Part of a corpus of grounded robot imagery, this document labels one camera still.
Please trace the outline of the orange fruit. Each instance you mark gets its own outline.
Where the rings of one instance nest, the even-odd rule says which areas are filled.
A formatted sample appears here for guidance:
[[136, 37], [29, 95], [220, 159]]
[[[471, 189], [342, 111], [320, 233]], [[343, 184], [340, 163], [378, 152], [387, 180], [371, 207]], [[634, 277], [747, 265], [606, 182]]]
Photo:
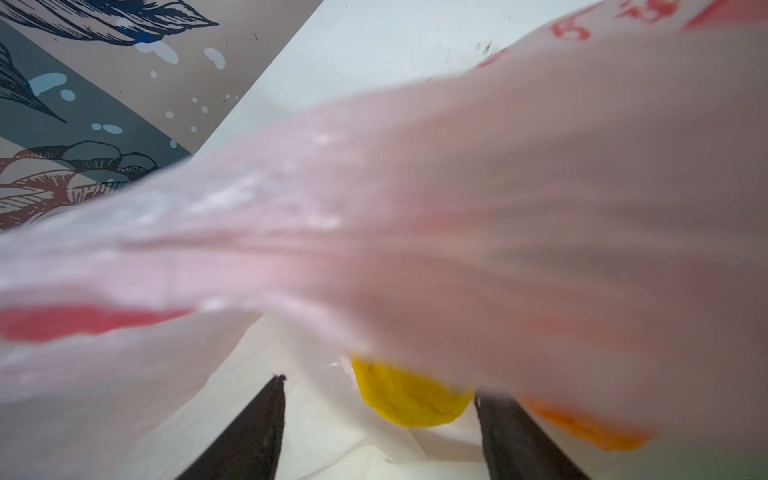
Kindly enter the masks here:
[[521, 401], [521, 405], [560, 430], [605, 452], [633, 451], [654, 438], [653, 434], [647, 432], [610, 426], [590, 417], [553, 408], [526, 398]]

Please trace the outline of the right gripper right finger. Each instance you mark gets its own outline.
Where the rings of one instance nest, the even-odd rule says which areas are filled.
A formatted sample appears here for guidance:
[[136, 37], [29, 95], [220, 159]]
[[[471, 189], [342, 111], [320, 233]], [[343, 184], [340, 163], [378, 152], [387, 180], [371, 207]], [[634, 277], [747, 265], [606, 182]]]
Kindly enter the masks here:
[[516, 400], [478, 394], [474, 405], [490, 479], [589, 479]]

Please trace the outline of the pink plastic bag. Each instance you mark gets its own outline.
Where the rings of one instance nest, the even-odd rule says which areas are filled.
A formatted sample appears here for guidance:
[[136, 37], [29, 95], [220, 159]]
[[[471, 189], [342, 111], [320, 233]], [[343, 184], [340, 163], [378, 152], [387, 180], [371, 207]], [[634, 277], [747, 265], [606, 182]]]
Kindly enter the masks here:
[[174, 479], [273, 377], [276, 478], [483, 479], [351, 357], [767, 475], [767, 5], [591, 1], [196, 154], [1, 25], [1, 475]]

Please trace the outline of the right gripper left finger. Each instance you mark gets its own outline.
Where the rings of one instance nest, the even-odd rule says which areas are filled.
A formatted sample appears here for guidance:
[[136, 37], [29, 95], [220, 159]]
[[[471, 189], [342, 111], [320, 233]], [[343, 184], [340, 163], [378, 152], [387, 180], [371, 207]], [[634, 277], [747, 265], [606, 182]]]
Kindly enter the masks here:
[[178, 480], [273, 480], [285, 427], [286, 377], [273, 377]]

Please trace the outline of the yellow mango fruit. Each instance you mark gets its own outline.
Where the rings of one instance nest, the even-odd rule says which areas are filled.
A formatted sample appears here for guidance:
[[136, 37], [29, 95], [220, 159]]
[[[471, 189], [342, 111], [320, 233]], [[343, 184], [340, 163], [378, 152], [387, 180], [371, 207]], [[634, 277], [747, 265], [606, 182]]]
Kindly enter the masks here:
[[403, 428], [432, 428], [458, 419], [473, 393], [380, 362], [351, 357], [362, 401], [384, 420]]

